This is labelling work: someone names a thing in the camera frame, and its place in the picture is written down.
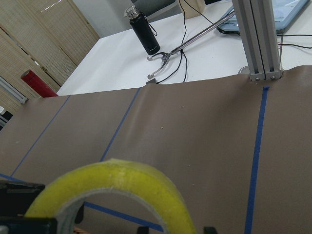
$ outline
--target yellow tape roll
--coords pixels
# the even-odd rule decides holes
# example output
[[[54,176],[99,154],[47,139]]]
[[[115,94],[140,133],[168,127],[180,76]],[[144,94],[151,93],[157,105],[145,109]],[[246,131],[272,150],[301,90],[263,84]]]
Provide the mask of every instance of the yellow tape roll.
[[[152,208],[167,234],[196,233],[181,194],[163,173],[142,163],[116,159],[81,167],[61,176],[41,192],[25,217],[57,217],[66,207],[101,192],[139,197],[147,203],[143,205]],[[72,218],[58,219],[58,233],[70,233],[70,230],[59,230],[60,226],[65,226],[62,222],[69,221]]]

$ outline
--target blue painter's tape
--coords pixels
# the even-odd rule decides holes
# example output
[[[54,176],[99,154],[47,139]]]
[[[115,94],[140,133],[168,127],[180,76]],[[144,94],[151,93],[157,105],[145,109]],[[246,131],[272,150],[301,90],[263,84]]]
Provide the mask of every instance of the blue painter's tape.
[[[93,203],[90,203],[90,202],[85,202],[84,205],[86,207],[91,208],[91,209],[94,209],[94,210],[97,210],[97,211],[100,211],[100,212],[103,212],[103,213],[106,213],[106,214],[109,214],[109,215],[112,215],[112,216],[115,216],[115,217],[118,217],[118,218],[122,218],[122,219],[128,220],[130,222],[139,224],[141,226],[150,227],[150,228],[152,228],[154,230],[163,232],[162,227],[160,225],[158,225],[158,224],[155,224],[155,223],[152,223],[152,222],[140,219],[140,218],[136,218],[136,217],[133,217],[131,215],[124,214],[124,213],[121,213],[121,212],[118,212],[118,211],[114,211],[114,210],[111,210],[111,209],[108,209],[108,208],[105,208],[105,207],[102,207],[102,206],[99,206],[99,205],[96,205],[96,204],[93,204]]]
[[[253,165],[252,165],[252,174],[251,174],[250,187],[249,187],[247,215],[246,215],[246,223],[245,223],[245,234],[251,234],[252,227],[253,227],[255,190],[257,186],[262,130],[263,130],[263,123],[264,123],[265,108],[267,104],[268,90],[269,90],[269,86],[264,86],[262,89],[262,99],[261,99],[261,105],[260,105],[260,111],[259,111],[259,120],[258,120],[258,127],[257,127],[256,138],[255,138],[254,152],[253,152]]]
[[[122,117],[122,119],[121,119],[121,121],[120,121],[120,123],[119,123],[119,125],[118,125],[118,127],[117,127],[117,129],[116,129],[116,131],[115,131],[115,133],[114,133],[114,135],[112,136],[110,142],[108,143],[108,146],[106,147],[106,149],[105,149],[105,151],[104,151],[104,153],[103,153],[103,155],[102,155],[102,157],[101,157],[101,159],[100,159],[100,162],[102,162],[102,161],[105,159],[105,157],[106,157],[106,155],[107,155],[107,153],[108,153],[110,147],[112,146],[113,141],[115,140],[115,138],[116,138],[116,136],[117,136],[117,133],[119,132],[119,130],[120,130],[120,128],[121,128],[123,122],[125,121],[125,119],[126,119],[128,113],[129,113],[129,111],[130,111],[130,109],[131,109],[131,107],[132,107],[132,105],[133,105],[135,99],[137,98],[137,95],[138,95],[140,89],[141,89],[141,88],[138,88],[138,89],[137,89],[135,96],[133,97],[132,101],[130,102],[130,105],[129,105],[128,109],[126,110],[126,113],[125,113],[124,116]]]
[[[23,181],[20,180],[20,179],[15,179],[15,178],[13,178],[13,177],[10,177],[10,176],[8,176],[8,175],[4,175],[4,174],[1,174],[1,173],[0,173],[0,177],[5,178],[5,179],[10,180],[10,181],[14,181],[14,182],[23,182]]]
[[[44,130],[41,132],[41,134],[39,135],[39,137],[36,139],[36,141],[34,142],[34,144],[30,147],[30,149],[27,151],[27,153],[24,155],[24,157],[22,158],[22,160],[19,162],[19,164],[17,165],[17,167],[15,168],[15,170],[12,172],[11,176],[13,176],[15,174],[15,172],[18,170],[18,168],[21,166],[21,164],[24,162],[24,160],[26,159],[26,157],[29,155],[29,153],[31,152],[31,150],[33,149],[33,147],[36,145],[36,143],[39,141],[39,139],[42,137],[42,135],[44,134],[44,132],[48,129],[48,127],[50,126],[50,124],[53,122],[53,120],[55,119],[55,117],[59,114],[59,112],[61,111],[61,109],[63,109],[64,105],[67,103],[68,99],[70,98],[70,96],[68,96],[68,98],[66,99],[66,101],[61,105],[61,107],[59,108],[59,110],[56,112],[56,114],[53,116],[53,118],[50,120],[50,122],[48,123],[48,125],[44,128]]]

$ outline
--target reacher grabber tool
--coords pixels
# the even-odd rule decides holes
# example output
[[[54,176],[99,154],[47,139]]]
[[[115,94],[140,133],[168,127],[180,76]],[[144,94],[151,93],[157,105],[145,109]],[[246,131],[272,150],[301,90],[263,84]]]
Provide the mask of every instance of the reacher grabber tool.
[[[169,53],[165,53],[165,52],[159,52],[157,54],[154,54],[151,57],[147,57],[148,61],[152,61],[154,60],[154,57],[157,55],[162,55],[161,57],[161,61],[163,62],[162,66],[154,71],[151,75],[148,75],[147,78],[148,79],[152,79],[154,77],[154,75],[158,72],[160,72],[165,65],[167,64],[169,58],[171,55],[177,54],[179,51],[183,50],[186,46],[192,44],[194,41],[198,40],[199,38],[201,38],[203,35],[206,35],[207,33],[209,33],[210,31],[214,30],[215,28],[217,28],[219,25],[223,24],[225,21],[229,20],[230,18],[232,18],[235,15],[235,12],[231,12],[228,15],[226,15],[225,17],[219,19],[216,23],[210,25],[208,28],[204,29],[203,31],[201,31],[200,33],[196,34],[195,36],[193,36],[192,38],[188,39],[186,42],[182,43],[181,45],[179,45],[177,48],[175,48],[174,50],[172,50]]]

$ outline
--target water bottle cap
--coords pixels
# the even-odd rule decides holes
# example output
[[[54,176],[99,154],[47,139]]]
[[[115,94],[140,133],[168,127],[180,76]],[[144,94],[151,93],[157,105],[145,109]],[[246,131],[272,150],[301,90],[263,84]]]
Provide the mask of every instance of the water bottle cap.
[[[130,6],[127,10],[126,10],[126,13],[128,15],[128,17],[133,20],[135,19],[136,17],[139,16],[139,11],[137,11],[137,8],[136,6]]]

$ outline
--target black cable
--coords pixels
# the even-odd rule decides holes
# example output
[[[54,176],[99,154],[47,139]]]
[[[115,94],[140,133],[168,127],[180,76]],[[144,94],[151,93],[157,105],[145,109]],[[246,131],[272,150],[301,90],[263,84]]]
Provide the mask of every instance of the black cable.
[[[307,47],[307,46],[303,46],[303,45],[296,45],[296,44],[279,44],[279,45],[290,45],[290,46],[296,46],[296,47],[300,47],[300,48],[304,48],[304,49],[312,49],[312,47]]]
[[[181,43],[181,44],[183,44],[185,36],[186,36],[187,28],[186,28],[186,24],[185,24],[185,11],[184,11],[182,5],[181,5],[181,9],[182,9],[182,11],[184,13],[184,28],[185,28],[184,36],[183,36],[182,43]],[[186,59],[186,56],[185,56],[185,53],[183,52],[183,49],[180,50],[180,53],[181,53],[181,57],[180,57],[180,62],[179,62],[178,67],[169,76],[167,76],[165,79],[163,79],[161,81],[156,82],[156,84],[162,83],[163,81],[165,81],[166,79],[170,78],[174,73],[176,73],[179,70],[179,68],[181,66],[181,62],[182,62],[182,57],[184,56],[185,59]],[[187,69],[187,67],[185,67],[185,77],[184,77],[184,80],[186,79],[186,69]]]
[[[205,17],[202,13],[200,13],[199,11],[197,11],[195,8],[193,8],[186,0],[184,0],[186,4],[189,5],[190,8],[192,8],[193,10],[195,10],[197,13],[199,13],[202,17],[204,17],[206,20],[208,20],[211,24],[213,24],[207,17]]]
[[[278,37],[312,37],[309,34],[277,35]]]
[[[283,40],[284,40],[284,38],[282,36],[280,44],[283,44]],[[280,50],[279,51],[279,60],[282,61],[283,48],[282,48],[282,46],[279,46],[278,43],[277,43],[277,49]]]
[[[232,6],[232,9],[225,15],[225,16],[228,16],[232,11],[234,10],[234,7]],[[240,32],[236,32],[236,31],[233,31],[233,32],[229,32],[229,31],[223,31],[219,26],[217,27],[218,31],[222,34],[236,34],[236,35],[239,35],[240,36]]]
[[[185,36],[186,36],[186,31],[187,31],[187,29],[186,29],[186,24],[185,24],[185,11],[184,11],[183,6],[181,5],[181,1],[180,1],[180,0],[179,0],[179,3],[180,3],[180,6],[181,6],[181,9],[182,9],[182,11],[183,11],[183,16],[184,16],[184,28],[185,28],[185,33],[184,33],[184,36],[183,36],[183,39],[182,39],[182,42],[181,42],[181,44],[183,44],[184,39],[185,39]]]
[[[184,42],[184,39],[185,39],[185,35],[186,35],[186,32],[187,32],[187,28],[186,28],[186,24],[185,24],[185,11],[184,11],[184,8],[183,8],[183,6],[181,5],[181,1],[179,0],[179,3],[180,3],[180,6],[181,6],[181,8],[182,8],[182,10],[183,10],[183,16],[184,16],[184,28],[185,28],[185,33],[184,33],[184,36],[183,36],[183,39],[182,39],[182,43],[181,44],[183,44],[183,42]],[[180,51],[181,52],[181,54],[185,57],[185,76],[184,76],[184,80],[183,80],[183,83],[185,82],[185,79],[186,79],[186,75],[187,75],[187,58],[186,58],[186,55],[185,55],[185,53],[184,53],[184,51],[183,51],[183,49]]]
[[[185,80],[186,80],[186,75],[187,75],[187,58],[186,58],[186,55],[185,55],[185,53],[184,53],[184,51],[183,50],[181,50],[181,53],[184,55],[184,57],[185,57],[185,76],[184,76],[184,80],[183,80],[183,83],[185,82]]]
[[[180,52],[181,52],[181,58],[180,58],[180,62],[179,62],[178,67],[177,67],[177,68],[175,69],[175,71],[172,72],[169,76],[167,76],[165,79],[163,79],[163,80],[161,80],[161,81],[156,82],[156,84],[162,83],[163,81],[165,81],[166,79],[168,79],[169,77],[171,77],[174,73],[176,73],[177,70],[179,70],[180,65],[181,65],[181,62],[182,62],[183,50],[181,50]]]

